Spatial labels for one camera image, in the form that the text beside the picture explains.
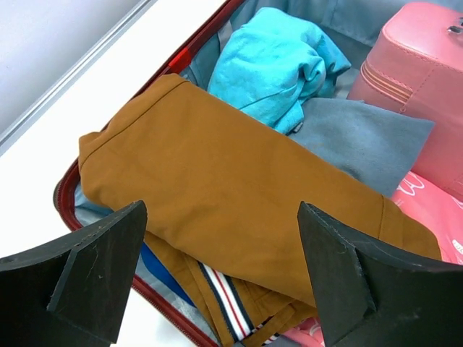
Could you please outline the royal blue cloth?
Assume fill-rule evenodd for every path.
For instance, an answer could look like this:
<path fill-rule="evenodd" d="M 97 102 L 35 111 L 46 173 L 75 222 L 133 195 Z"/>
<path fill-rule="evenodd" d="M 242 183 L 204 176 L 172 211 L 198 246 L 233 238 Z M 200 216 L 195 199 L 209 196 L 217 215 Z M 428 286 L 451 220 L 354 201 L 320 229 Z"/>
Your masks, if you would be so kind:
<path fill-rule="evenodd" d="M 149 249 L 146 243 L 143 243 L 140 255 L 142 257 L 143 264 L 151 275 L 157 277 L 160 282 L 162 282 L 167 288 L 173 291 L 185 302 L 193 307 L 195 306 L 189 296 L 184 292 L 171 273 L 162 265 L 157 256 Z"/>

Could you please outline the pink cosmetic case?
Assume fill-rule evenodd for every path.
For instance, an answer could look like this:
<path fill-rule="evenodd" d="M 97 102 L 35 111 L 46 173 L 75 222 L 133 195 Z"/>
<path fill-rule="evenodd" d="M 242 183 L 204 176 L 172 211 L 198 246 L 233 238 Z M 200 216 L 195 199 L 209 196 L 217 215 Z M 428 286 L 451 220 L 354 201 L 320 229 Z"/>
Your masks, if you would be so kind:
<path fill-rule="evenodd" d="M 351 100 L 434 122 L 413 171 L 462 198 L 462 13 L 405 4 L 381 29 Z"/>

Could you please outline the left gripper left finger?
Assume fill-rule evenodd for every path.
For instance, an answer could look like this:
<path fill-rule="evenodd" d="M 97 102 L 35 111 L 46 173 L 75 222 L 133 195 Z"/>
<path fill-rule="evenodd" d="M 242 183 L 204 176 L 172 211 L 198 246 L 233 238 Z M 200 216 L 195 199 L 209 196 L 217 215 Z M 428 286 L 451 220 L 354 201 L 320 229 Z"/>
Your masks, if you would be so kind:
<path fill-rule="evenodd" d="M 1 258 L 2 346 L 117 342 L 147 223 L 137 201 Z"/>

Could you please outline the pink patterned garment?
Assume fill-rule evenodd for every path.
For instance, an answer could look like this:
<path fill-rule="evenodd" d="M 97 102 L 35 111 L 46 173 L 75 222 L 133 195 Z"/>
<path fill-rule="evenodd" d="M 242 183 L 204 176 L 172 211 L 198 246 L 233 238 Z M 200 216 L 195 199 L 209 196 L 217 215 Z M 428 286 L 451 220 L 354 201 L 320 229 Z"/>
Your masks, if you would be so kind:
<path fill-rule="evenodd" d="M 391 199 L 402 212 L 433 232 L 443 261 L 462 264 L 461 201 L 411 171 Z"/>

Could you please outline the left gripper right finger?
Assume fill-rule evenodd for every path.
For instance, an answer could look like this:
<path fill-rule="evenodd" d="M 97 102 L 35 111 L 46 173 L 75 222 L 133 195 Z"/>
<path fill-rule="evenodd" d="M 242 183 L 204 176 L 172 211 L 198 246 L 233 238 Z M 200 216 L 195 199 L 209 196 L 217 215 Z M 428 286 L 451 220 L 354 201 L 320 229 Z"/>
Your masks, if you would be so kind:
<path fill-rule="evenodd" d="M 460 346 L 462 267 L 391 246 L 302 203 L 297 219 L 327 346 Z"/>

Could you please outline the grey-blue cloth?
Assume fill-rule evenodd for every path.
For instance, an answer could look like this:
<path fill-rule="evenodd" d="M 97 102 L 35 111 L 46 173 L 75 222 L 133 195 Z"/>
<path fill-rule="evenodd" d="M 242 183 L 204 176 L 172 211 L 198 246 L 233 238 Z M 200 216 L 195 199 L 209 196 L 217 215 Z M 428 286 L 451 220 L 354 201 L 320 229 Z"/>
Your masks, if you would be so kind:
<path fill-rule="evenodd" d="M 289 136 L 318 157 L 391 197 L 416 163 L 433 121 L 361 100 L 313 98 Z"/>

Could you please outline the turquoise shirt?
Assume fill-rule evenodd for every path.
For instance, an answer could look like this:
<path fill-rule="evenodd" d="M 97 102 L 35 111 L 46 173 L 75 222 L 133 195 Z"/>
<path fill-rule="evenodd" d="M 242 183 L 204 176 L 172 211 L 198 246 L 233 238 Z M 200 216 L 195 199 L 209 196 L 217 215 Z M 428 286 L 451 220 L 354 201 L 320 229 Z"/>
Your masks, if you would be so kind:
<path fill-rule="evenodd" d="M 304 119 L 302 104 L 334 95 L 351 64 L 314 23 L 263 7 L 231 34 L 208 92 L 282 134 Z"/>

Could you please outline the mustard brown trousers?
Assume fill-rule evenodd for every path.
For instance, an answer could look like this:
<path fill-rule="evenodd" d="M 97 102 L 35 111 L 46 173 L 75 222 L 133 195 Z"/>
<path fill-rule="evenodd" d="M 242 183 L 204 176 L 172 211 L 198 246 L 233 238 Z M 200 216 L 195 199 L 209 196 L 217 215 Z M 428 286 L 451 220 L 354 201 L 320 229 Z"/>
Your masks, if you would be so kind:
<path fill-rule="evenodd" d="M 297 211 L 308 202 L 395 247 L 441 256 L 390 199 L 176 74 L 79 140 L 83 194 L 142 200 L 145 242 L 223 346 L 261 346 L 316 315 Z"/>

